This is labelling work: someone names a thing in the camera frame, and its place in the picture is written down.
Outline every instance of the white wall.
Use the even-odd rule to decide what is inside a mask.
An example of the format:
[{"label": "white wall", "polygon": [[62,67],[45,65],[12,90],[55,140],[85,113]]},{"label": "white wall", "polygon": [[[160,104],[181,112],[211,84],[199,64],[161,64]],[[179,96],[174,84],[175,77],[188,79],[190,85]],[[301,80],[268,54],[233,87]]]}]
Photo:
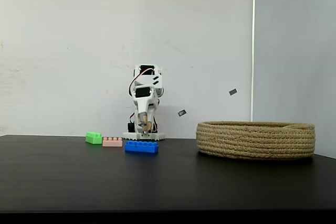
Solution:
[{"label": "white wall", "polygon": [[254,121],[316,126],[336,158],[335,0],[256,0]]},{"label": "white wall", "polygon": [[156,118],[168,137],[249,120],[252,0],[0,3],[2,135],[121,135],[139,63],[164,68]]}]

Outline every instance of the dark table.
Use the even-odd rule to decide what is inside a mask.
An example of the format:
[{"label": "dark table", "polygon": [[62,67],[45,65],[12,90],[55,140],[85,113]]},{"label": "dark table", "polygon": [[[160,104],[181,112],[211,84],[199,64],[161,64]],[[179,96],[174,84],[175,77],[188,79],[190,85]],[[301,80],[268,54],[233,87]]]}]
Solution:
[{"label": "dark table", "polygon": [[261,162],[208,156],[195,140],[146,154],[84,137],[0,137],[0,222],[321,223],[335,210],[336,160],[323,156]]}]

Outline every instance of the lego brick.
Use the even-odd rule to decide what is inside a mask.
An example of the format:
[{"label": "lego brick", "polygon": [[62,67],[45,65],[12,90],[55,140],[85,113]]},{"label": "lego brick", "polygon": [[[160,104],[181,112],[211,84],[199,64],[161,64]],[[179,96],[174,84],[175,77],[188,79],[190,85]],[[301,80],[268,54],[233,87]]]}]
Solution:
[{"label": "lego brick", "polygon": [[90,144],[101,144],[102,143],[101,133],[87,132],[85,141]]},{"label": "lego brick", "polygon": [[103,147],[122,147],[122,138],[116,137],[104,137],[103,138]]},{"label": "lego brick", "polygon": [[159,151],[157,143],[143,141],[127,141],[125,151],[128,152],[150,152],[156,153]]}]

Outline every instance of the red wire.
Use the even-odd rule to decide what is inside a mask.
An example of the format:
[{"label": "red wire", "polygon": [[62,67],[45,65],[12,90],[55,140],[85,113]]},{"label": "red wire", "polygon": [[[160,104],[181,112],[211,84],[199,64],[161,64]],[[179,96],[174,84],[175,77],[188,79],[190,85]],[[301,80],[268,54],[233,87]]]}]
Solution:
[{"label": "red wire", "polygon": [[153,72],[154,72],[154,69],[153,69],[153,68],[147,68],[147,69],[143,70],[140,74],[138,74],[138,76],[135,77],[134,80],[131,82],[131,84],[130,84],[130,86],[129,86],[129,88],[128,88],[128,94],[129,94],[130,96],[132,96],[132,93],[131,93],[131,86],[132,86],[133,82],[135,82],[135,80],[136,80],[139,76],[141,76],[143,73],[145,73],[146,71],[148,71],[148,70],[150,70],[150,69],[152,69]]},{"label": "red wire", "polygon": [[132,122],[132,121],[131,121],[131,118],[132,118],[132,116],[134,116],[134,113],[133,113],[133,114],[131,114],[131,116],[130,116],[130,122]]}]

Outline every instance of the rope basket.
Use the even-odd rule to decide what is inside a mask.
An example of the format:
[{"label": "rope basket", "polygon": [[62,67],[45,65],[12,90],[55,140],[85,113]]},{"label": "rope basket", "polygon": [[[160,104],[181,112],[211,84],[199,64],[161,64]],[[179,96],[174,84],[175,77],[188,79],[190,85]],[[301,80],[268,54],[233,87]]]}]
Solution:
[{"label": "rope basket", "polygon": [[200,152],[242,159],[300,159],[315,149],[313,124],[203,122],[197,125]]}]

